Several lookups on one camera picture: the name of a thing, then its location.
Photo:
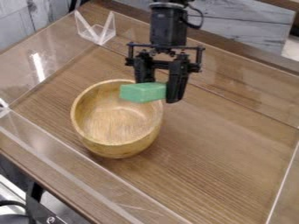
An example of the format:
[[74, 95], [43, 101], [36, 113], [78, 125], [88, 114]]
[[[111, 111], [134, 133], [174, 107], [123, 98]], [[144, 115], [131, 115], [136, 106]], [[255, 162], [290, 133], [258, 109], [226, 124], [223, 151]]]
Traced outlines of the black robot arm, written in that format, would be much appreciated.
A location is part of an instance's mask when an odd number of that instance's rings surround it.
[[187, 29], [199, 30], [203, 22], [188, 21], [194, 0], [154, 0], [151, 8], [150, 43], [130, 42], [126, 65], [135, 69], [135, 83], [120, 87], [120, 98], [138, 103], [183, 99], [191, 73], [202, 70], [204, 48], [187, 46]]

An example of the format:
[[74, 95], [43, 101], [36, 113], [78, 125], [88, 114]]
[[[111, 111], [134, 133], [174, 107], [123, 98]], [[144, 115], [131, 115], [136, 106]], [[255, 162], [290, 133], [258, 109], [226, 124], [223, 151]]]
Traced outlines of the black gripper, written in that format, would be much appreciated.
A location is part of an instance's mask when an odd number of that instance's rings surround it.
[[150, 43], [130, 42], [126, 64], [135, 68], [135, 82], [155, 82], [155, 69], [170, 69], [166, 85], [166, 102], [176, 103], [184, 95], [190, 73], [202, 68], [200, 46], [187, 46], [187, 30], [199, 30], [203, 22], [192, 24], [188, 20], [190, 2], [150, 3]]

